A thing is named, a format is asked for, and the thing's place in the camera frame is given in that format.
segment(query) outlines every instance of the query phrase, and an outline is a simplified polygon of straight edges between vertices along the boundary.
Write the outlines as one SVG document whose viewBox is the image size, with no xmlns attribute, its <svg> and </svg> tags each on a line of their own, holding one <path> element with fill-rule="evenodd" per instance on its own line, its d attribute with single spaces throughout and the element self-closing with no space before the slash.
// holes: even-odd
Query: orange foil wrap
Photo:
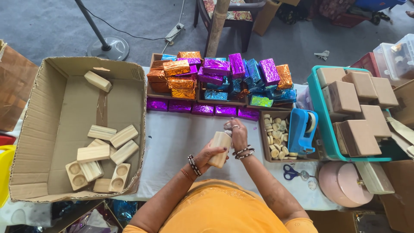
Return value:
<svg viewBox="0 0 414 233">
<path fill-rule="evenodd" d="M 163 63 L 165 76 L 180 75 L 190 72 L 190 65 L 187 60 L 170 61 Z"/>
<path fill-rule="evenodd" d="M 164 63 L 166 63 L 166 62 L 170 62 L 170 61 L 173 61 L 173 60 L 162 60 L 162 61 L 154 61 L 153 63 L 152 63 L 152 66 L 151 66 L 151 70 L 163 70 L 164 69 L 164 67 L 162 66 L 162 64 L 164 64 Z"/>
<path fill-rule="evenodd" d="M 157 93 L 171 93 L 171 89 L 168 88 L 167 83 L 149 83 L 152 91 Z"/>
<path fill-rule="evenodd" d="M 177 58 L 200 58 L 201 57 L 200 52 L 178 52 Z"/>
<path fill-rule="evenodd" d="M 165 83 L 167 81 L 163 70 L 150 70 L 147 78 L 150 83 Z"/>
<path fill-rule="evenodd" d="M 171 89 L 171 97 L 194 100 L 195 90 Z"/>
<path fill-rule="evenodd" d="M 193 79 L 191 77 L 189 78 L 167 77 L 167 84 L 168 84 L 168 88 L 170 89 L 194 90 L 196 79 Z"/>
<path fill-rule="evenodd" d="M 277 90 L 289 89 L 292 88 L 292 77 L 290 76 L 289 67 L 287 64 L 276 66 L 277 73 L 280 76 L 279 84 L 277 85 Z"/>
</svg>

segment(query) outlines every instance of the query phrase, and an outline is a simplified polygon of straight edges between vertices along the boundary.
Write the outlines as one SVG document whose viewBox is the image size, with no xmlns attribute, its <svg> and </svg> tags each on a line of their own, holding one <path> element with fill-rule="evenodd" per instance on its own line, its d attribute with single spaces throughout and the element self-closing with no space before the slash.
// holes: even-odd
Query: gray floor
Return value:
<svg viewBox="0 0 414 233">
<path fill-rule="evenodd" d="M 84 0 L 95 15 L 114 27 L 149 38 L 165 37 L 178 22 L 181 0 Z M 186 30 L 167 47 L 165 53 L 178 51 L 204 51 L 207 31 L 201 19 L 193 27 L 195 0 L 186 0 L 181 22 Z M 382 21 L 375 26 L 370 22 L 348 29 L 331 25 L 317 18 L 295 25 L 283 24 L 275 18 L 263 37 L 253 33 L 249 49 L 243 58 L 262 60 L 273 58 L 277 65 L 289 64 L 295 83 L 305 82 L 315 65 L 349 66 L 381 42 L 395 43 L 413 33 L 414 19 L 406 10 L 414 10 L 412 3 L 396 6 L 390 12 L 393 24 Z M 43 58 L 53 56 L 85 56 L 88 44 L 96 40 L 74 0 L 5 0 L 0 6 L 0 38 L 15 50 L 40 65 Z M 151 54 L 161 53 L 164 40 L 148 41 L 117 32 L 94 18 L 102 34 L 125 38 L 130 45 L 127 61 L 149 66 Z M 327 61 L 313 53 L 329 50 Z M 217 56 L 241 51 L 240 37 L 234 29 L 225 28 Z"/>
</svg>

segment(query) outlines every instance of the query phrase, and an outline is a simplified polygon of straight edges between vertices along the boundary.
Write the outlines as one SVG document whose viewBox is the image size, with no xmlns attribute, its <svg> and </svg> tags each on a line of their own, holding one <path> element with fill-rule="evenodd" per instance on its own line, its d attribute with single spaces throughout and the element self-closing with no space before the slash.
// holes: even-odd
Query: chair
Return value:
<svg viewBox="0 0 414 233">
<path fill-rule="evenodd" d="M 197 27 L 198 15 L 201 13 L 201 19 L 208 31 L 204 57 L 207 54 L 207 47 L 210 39 L 212 17 L 217 0 L 196 0 L 194 27 Z M 247 52 L 250 35 L 252 34 L 253 22 L 259 11 L 263 9 L 266 0 L 230 0 L 227 19 L 224 27 L 236 27 L 241 32 L 241 52 Z"/>
</svg>

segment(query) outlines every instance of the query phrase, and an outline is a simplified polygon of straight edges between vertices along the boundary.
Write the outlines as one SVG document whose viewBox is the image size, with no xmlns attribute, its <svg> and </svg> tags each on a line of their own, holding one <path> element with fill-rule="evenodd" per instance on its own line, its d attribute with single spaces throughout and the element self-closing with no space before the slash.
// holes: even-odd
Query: yellow top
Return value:
<svg viewBox="0 0 414 233">
<path fill-rule="evenodd" d="M 123 233 L 144 233 L 127 225 Z M 223 180 L 194 183 L 159 233 L 272 232 L 317 233 L 312 221 L 296 218 L 283 224 L 257 194 Z"/>
</svg>

